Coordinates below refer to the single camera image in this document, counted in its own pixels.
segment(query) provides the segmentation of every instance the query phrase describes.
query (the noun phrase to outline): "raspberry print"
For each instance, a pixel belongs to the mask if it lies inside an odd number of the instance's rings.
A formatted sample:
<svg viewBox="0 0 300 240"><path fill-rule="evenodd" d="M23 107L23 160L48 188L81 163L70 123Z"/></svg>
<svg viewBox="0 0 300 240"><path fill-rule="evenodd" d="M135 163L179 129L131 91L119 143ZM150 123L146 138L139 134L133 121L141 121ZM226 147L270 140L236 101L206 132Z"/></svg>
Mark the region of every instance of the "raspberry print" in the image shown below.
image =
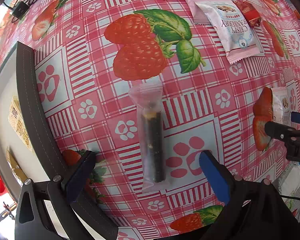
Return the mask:
<svg viewBox="0 0 300 240"><path fill-rule="evenodd" d="M123 80L148 79L159 75L167 66L157 41L146 37L121 48L114 59L114 74Z"/></svg>
<svg viewBox="0 0 300 240"><path fill-rule="evenodd" d="M149 36L151 26L141 14L129 14L111 23L104 33L105 38L116 44L131 44Z"/></svg>

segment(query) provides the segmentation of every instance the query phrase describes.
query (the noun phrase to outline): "red snack package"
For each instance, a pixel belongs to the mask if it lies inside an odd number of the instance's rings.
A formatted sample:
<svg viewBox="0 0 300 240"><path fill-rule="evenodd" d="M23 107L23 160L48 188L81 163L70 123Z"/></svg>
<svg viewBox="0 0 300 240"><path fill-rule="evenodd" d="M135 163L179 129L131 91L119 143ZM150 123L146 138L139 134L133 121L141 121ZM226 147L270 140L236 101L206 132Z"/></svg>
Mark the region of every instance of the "red snack package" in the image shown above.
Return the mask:
<svg viewBox="0 0 300 240"><path fill-rule="evenodd" d="M249 23L250 27L260 26L261 16L258 11L249 2L243 1L233 1L238 9L242 12L244 18Z"/></svg>

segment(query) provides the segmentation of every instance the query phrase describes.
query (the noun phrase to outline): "green leaf print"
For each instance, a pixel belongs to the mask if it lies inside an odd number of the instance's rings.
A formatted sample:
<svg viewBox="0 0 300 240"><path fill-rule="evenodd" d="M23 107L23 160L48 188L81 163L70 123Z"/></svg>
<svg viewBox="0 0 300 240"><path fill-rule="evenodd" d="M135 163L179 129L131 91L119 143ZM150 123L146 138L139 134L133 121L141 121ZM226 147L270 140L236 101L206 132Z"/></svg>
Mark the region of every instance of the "green leaf print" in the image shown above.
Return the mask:
<svg viewBox="0 0 300 240"><path fill-rule="evenodd" d="M147 18L154 33L159 35L164 41L190 40L192 33L189 24L178 15L165 10L150 9L135 11Z"/></svg>
<svg viewBox="0 0 300 240"><path fill-rule="evenodd" d="M205 66L205 62L201 59L200 52L190 41L179 41L176 49L181 66L181 74L195 70L199 66L200 62L202 62L203 66Z"/></svg>
<svg viewBox="0 0 300 240"><path fill-rule="evenodd" d="M204 224L204 226L207 226L216 221L216 219L217 219L218 215L221 213L222 209L223 209L223 206L214 205L214 206L210 206L210 207L206 207L206 208L194 211L194 213L199 213L202 223Z"/></svg>

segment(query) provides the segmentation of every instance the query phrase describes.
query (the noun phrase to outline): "screw head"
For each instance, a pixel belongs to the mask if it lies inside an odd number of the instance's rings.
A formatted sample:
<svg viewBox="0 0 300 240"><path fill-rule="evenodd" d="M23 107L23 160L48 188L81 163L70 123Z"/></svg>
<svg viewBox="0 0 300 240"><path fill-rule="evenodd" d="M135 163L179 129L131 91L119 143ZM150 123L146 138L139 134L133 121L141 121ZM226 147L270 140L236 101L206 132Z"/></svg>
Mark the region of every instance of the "screw head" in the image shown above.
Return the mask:
<svg viewBox="0 0 300 240"><path fill-rule="evenodd" d="M234 175L233 177L236 181L241 181L242 180L242 177L238 174Z"/></svg>
<svg viewBox="0 0 300 240"><path fill-rule="evenodd" d="M57 182L59 180L61 180L61 176L60 175L56 175L56 176L53 177L53 181L54 182Z"/></svg>
<svg viewBox="0 0 300 240"><path fill-rule="evenodd" d="M29 185L30 183L31 183L31 179L26 179L26 180L25 180L25 184L26 184L26 185Z"/></svg>
<svg viewBox="0 0 300 240"><path fill-rule="evenodd" d="M271 184L271 181L269 181L269 179L264 179L264 180L263 180L263 183L266 184L266 185L270 185L270 184Z"/></svg>

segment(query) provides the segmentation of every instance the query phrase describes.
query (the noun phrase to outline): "pink checkered tablecloth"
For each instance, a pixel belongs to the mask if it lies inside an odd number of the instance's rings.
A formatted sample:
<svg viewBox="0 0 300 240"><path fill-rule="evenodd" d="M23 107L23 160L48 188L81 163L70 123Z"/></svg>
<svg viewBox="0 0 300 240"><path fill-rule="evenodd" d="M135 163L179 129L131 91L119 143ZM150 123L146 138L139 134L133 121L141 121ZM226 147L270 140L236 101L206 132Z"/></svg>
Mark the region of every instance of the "pink checkered tablecloth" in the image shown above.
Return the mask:
<svg viewBox="0 0 300 240"><path fill-rule="evenodd" d="M262 89L287 87L291 110L300 111L300 24L285 0L278 0L275 15L263 0L247 0L280 32L289 57L279 57L263 25L253 30L260 54L230 65L211 25L194 25L185 0L68 0L47 34L34 41L31 30L38 15L54 0L39 0L1 42L0 63L18 40L35 49L35 71L47 122L61 151L99 151L106 160L105 195L100 208L118 226L118 240L142 240L178 234L169 227L193 211L218 204L198 168L198 153L211 150L233 174L246 180L270 180L288 161L285 147L271 141L256 149L252 106ZM191 43L206 62L181 74L177 56L148 80L124 81L113 71L122 47L105 39L106 27L136 10L163 9L185 19ZM143 172L136 131L136 106L129 89L142 82L162 81L164 147L179 166L166 167L169 189L141 193ZM171 172L186 169L181 178Z"/></svg>

